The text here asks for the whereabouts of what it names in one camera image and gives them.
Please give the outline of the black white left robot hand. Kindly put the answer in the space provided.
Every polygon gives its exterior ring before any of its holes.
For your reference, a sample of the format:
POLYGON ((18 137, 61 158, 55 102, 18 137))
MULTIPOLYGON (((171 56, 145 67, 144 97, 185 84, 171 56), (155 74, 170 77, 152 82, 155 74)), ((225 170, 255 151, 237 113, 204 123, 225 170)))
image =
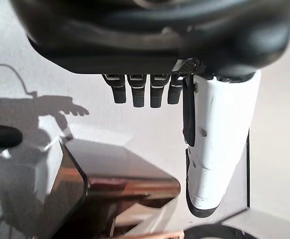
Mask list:
POLYGON ((183 103, 186 198, 214 213, 247 140, 261 69, 290 41, 290 0, 13 0, 32 47, 77 74, 100 74, 117 104, 183 103))

